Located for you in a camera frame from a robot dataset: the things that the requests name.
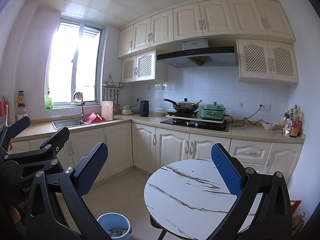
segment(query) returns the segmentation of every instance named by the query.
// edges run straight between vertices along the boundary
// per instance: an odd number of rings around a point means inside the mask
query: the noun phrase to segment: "tiled floor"
[[[132,227],[132,240],[157,240],[161,230],[151,226],[149,213],[143,199],[146,174],[131,170],[98,187],[83,196],[83,200],[97,218],[101,214],[117,212],[126,216]],[[60,200],[69,226],[78,231],[64,200]],[[167,233],[164,240],[179,238]]]

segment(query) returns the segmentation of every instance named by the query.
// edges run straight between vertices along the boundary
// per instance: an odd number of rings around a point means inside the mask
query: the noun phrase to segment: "round table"
[[[255,215],[258,194],[240,231]],[[182,239],[206,239],[236,200],[210,159],[183,160],[163,166],[148,179],[144,200],[150,216]]]

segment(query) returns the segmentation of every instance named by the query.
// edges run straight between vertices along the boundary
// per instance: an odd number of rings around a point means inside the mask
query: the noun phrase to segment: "window pane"
[[[53,103],[70,102],[72,60],[80,25],[61,22],[55,33],[49,63],[48,87]]]
[[[95,86],[100,32],[100,29],[85,26],[79,41],[76,91],[83,93],[84,101],[96,100]]]

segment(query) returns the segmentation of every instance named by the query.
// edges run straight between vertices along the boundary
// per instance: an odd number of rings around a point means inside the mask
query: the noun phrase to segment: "wooden cutting board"
[[[113,101],[102,101],[101,102],[101,116],[106,121],[113,120]]]

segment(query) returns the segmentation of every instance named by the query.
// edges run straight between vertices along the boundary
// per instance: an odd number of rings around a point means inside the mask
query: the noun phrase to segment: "window frame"
[[[104,30],[104,28],[102,28],[100,26],[97,26],[95,24],[92,24],[92,23],[89,23],[86,21],[80,21],[80,20],[78,21],[77,19],[69,19],[67,17],[66,18],[61,17],[59,19],[57,26],[56,26],[55,33],[58,31],[58,28],[59,28],[61,22],[79,25],[79,33],[78,33],[79,38],[81,38],[85,26],[100,31],[97,62],[96,62],[95,100],[94,101],[84,101],[85,106],[98,106],[98,105],[100,105],[100,101],[101,101],[100,87],[102,86],[101,80],[102,80],[102,68],[103,68],[103,56],[104,56],[104,43],[102,44],[102,42],[103,42],[103,37],[105,35],[105,30]],[[45,93],[48,93],[49,66],[50,66],[50,60],[51,60],[52,43],[53,43],[53,39],[51,42],[49,57],[48,57],[48,62],[47,62]],[[77,66],[77,61],[78,61],[78,55],[79,55],[79,44],[76,47],[76,50],[74,53],[74,58],[73,58],[70,102],[52,103],[53,108],[78,107],[75,104],[73,104],[74,103],[73,90],[75,91],[75,89],[76,89],[76,66]]]

